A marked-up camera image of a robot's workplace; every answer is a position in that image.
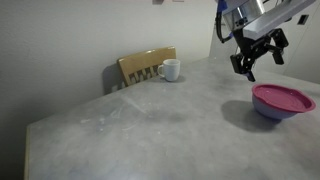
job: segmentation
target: gray table surface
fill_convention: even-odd
[[[31,124],[29,179],[319,180],[319,108],[272,122],[253,109],[251,87],[296,88],[320,105],[320,86],[265,72],[252,83],[214,61]]]

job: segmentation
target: wooden chair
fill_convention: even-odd
[[[158,75],[157,68],[166,59],[175,59],[173,46],[144,51],[118,59],[126,87]]]

